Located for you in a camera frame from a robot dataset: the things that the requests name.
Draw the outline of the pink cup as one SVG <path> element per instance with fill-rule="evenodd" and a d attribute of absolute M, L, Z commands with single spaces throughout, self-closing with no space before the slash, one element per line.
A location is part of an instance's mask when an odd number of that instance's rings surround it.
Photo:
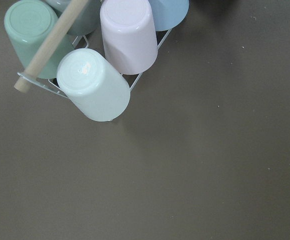
<path fill-rule="evenodd" d="M 105 57 L 119 73 L 136 75 L 153 65 L 158 44 L 147 0 L 105 0 L 100 22 Z"/>

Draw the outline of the light blue cup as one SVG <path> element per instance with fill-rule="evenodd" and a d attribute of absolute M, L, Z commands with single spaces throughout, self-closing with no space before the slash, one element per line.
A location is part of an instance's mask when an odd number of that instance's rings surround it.
<path fill-rule="evenodd" d="M 189 0 L 150 0 L 149 3 L 157 32 L 176 27 L 189 10 Z"/>

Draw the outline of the white cup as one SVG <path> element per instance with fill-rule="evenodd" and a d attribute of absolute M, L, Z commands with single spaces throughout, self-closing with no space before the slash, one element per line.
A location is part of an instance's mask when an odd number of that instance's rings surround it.
<path fill-rule="evenodd" d="M 130 101 L 125 78 L 97 51 L 79 48 L 59 63 L 57 83 L 89 119 L 108 122 L 120 116 Z"/>

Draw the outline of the mint cup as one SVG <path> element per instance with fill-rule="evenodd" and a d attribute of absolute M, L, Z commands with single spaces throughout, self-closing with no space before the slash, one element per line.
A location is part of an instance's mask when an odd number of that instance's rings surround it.
<path fill-rule="evenodd" d="M 7 10 L 4 27 L 24 68 L 29 65 L 57 20 L 54 10 L 41 0 L 20 0 Z M 56 78 L 60 61 L 73 50 L 70 38 L 66 35 L 38 77 Z"/>

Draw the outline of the grey cup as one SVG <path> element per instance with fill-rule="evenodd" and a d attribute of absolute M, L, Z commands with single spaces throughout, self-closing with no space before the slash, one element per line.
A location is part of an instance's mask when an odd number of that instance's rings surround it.
<path fill-rule="evenodd" d="M 60 17 L 70 0 L 46 0 L 45 2 Z M 72 36 L 83 36 L 93 32 L 100 22 L 101 4 L 100 0 L 89 0 L 67 33 Z"/>

